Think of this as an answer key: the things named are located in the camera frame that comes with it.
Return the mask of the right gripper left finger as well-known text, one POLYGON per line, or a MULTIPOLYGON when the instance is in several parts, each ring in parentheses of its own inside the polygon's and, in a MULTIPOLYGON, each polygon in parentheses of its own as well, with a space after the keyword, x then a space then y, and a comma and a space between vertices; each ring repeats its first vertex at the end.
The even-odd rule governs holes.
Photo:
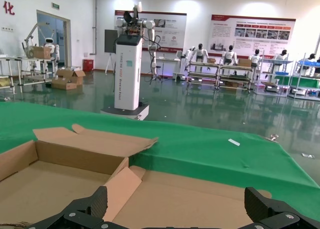
POLYGON ((108 208, 108 191, 100 186, 91 196, 74 199, 61 212, 27 226, 28 229, 96 229, 108 208))

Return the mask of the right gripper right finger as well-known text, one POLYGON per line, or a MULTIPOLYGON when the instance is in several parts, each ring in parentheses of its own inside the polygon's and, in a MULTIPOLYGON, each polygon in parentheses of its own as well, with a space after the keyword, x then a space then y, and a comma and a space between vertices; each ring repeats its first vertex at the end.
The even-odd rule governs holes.
POLYGON ((286 202, 260 194, 253 187, 244 190, 244 208, 252 220, 244 229, 319 229, 320 222, 311 219, 286 202))

